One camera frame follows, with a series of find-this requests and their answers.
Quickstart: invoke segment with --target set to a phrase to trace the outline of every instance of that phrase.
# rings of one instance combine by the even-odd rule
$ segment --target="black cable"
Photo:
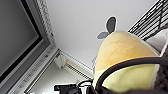
[[[96,91],[101,90],[103,81],[113,72],[125,68],[130,67],[134,65],[140,65],[140,64],[161,64],[168,66],[168,58],[165,57],[148,57],[148,58],[138,58],[138,59],[132,59],[128,61],[124,61],[122,63],[116,64],[109,69],[107,69],[98,79],[96,84]]]
[[[81,86],[81,85],[82,85],[83,83],[85,83],[85,82],[90,82],[90,83],[92,84],[92,83],[93,83],[93,79],[89,79],[89,80],[85,80],[85,81],[80,82],[80,83],[78,84],[77,88],[83,87],[83,86]]]

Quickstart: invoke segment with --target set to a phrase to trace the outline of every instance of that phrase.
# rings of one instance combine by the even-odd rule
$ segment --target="white wall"
[[[77,77],[65,69],[60,70],[55,63],[52,63],[37,81],[30,93],[59,94],[54,91],[55,85],[75,84],[77,79]]]
[[[109,17],[127,31],[157,0],[46,0],[57,47],[91,67]]]

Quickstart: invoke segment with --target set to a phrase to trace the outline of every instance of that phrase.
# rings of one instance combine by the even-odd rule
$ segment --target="white ceiling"
[[[46,0],[56,45],[91,67],[106,31],[109,17],[117,18],[116,30],[127,31],[157,0]]]

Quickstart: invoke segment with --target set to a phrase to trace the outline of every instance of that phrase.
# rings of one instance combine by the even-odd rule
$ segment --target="yellow cushion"
[[[95,86],[99,76],[109,67],[120,62],[142,58],[156,57],[145,42],[124,31],[111,33],[102,43],[96,59]],[[138,65],[114,72],[103,83],[115,92],[126,92],[130,89],[149,89],[154,75],[155,65]]]

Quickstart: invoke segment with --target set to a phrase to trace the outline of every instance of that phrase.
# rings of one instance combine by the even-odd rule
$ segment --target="television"
[[[42,66],[55,49],[51,24],[44,9],[46,6],[39,7],[43,1],[0,1],[0,92],[2,94],[18,93],[19,91],[15,91],[13,87],[21,78],[28,78],[23,76],[26,73],[28,75],[27,71],[30,71],[30,67]],[[42,68],[37,68],[33,72],[35,74],[41,70]]]

